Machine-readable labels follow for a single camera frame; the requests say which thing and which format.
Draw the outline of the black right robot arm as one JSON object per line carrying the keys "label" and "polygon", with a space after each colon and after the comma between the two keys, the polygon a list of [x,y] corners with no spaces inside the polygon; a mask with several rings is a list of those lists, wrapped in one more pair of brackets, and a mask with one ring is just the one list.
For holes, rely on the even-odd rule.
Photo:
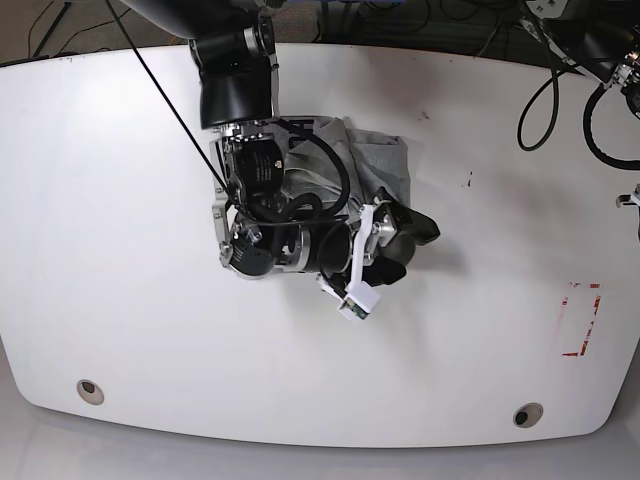
{"label": "black right robot arm", "polygon": [[358,279],[402,279],[439,237],[410,206],[407,148],[333,117],[278,113],[278,62],[266,1],[134,1],[133,11],[187,41],[200,124],[216,132],[213,208],[221,264],[247,278],[312,273],[344,295]]}

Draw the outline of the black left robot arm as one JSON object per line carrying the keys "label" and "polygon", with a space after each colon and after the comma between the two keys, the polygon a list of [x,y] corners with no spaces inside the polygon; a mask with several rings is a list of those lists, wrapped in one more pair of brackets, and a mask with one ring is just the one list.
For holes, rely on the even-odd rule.
{"label": "black left robot arm", "polygon": [[[618,159],[596,144],[592,117],[604,94],[617,86],[627,108],[639,116],[639,3],[637,1],[520,1],[521,23],[543,47],[550,78],[530,98],[518,120],[519,148],[541,148],[554,131],[559,115],[559,79],[569,71],[591,77],[597,86],[586,102],[582,130],[589,151],[603,164],[623,171],[637,171],[637,159]],[[549,124],[532,145],[522,138],[524,121],[542,92],[552,89]]]}

